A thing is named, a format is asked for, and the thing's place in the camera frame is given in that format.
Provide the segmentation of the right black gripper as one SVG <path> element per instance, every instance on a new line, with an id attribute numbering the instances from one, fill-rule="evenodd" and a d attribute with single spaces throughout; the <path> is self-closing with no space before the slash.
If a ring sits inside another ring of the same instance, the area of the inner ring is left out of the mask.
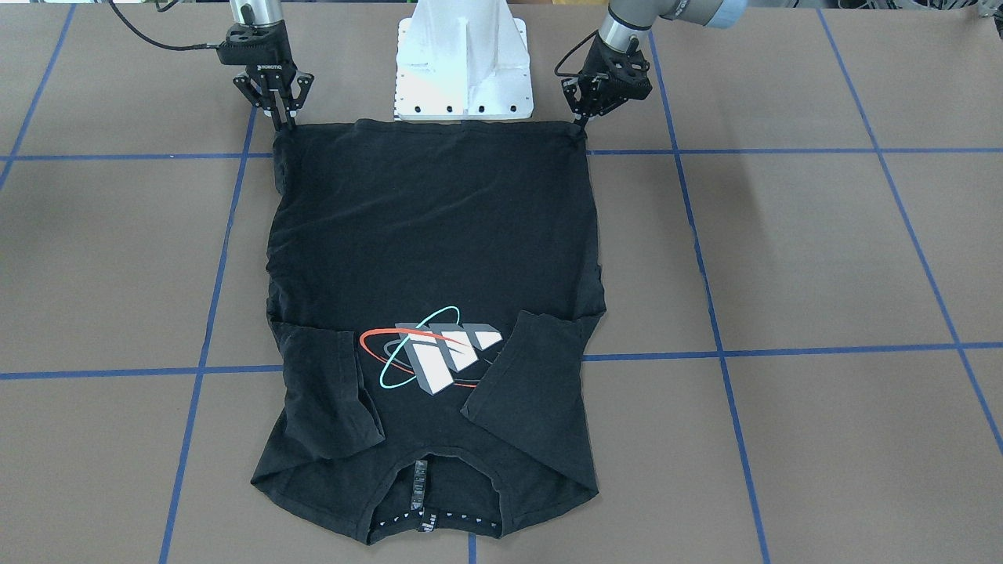
<path id="1" fill-rule="evenodd" d="M 271 112 L 275 132 L 282 131 L 285 124 L 294 131 L 314 75 L 297 68 L 284 23 L 264 27 L 236 23 L 216 47 L 216 55 L 222 64 L 244 68 L 243 74 L 234 78 L 234 85 L 252 106 Z"/>

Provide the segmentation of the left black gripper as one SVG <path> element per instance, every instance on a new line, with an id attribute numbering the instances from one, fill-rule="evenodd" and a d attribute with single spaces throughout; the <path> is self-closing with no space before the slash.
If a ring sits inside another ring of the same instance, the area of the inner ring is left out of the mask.
<path id="1" fill-rule="evenodd" d="M 653 86 L 648 78 L 649 61 L 640 50 L 640 42 L 631 37 L 625 52 L 620 52 L 598 36 L 585 37 L 561 61 L 565 62 L 588 44 L 583 67 L 576 74 L 561 74 L 561 87 L 567 106 L 574 115 L 573 125 L 584 139 L 594 117 L 604 117 L 629 100 L 647 99 Z"/>

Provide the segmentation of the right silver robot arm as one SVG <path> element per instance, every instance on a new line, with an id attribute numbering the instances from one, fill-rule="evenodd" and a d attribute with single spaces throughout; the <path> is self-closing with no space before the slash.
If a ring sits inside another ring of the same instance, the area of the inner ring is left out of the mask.
<path id="1" fill-rule="evenodd" d="M 233 84 L 276 131 L 296 128 L 314 75 L 301 72 L 291 54 L 280 1 L 230 1 L 235 23 L 215 47 L 226 67 L 243 67 Z"/>

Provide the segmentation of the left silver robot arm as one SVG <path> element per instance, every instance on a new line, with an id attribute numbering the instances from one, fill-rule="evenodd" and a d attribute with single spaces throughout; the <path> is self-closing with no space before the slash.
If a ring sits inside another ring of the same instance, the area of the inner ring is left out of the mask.
<path id="1" fill-rule="evenodd" d="M 601 25 L 569 51 L 588 47 L 581 69 L 563 72 L 565 56 L 554 67 L 574 124 L 585 129 L 627 101 L 647 99 L 653 86 L 641 44 L 656 20 L 727 29 L 746 9 L 746 1 L 610 1 Z"/>

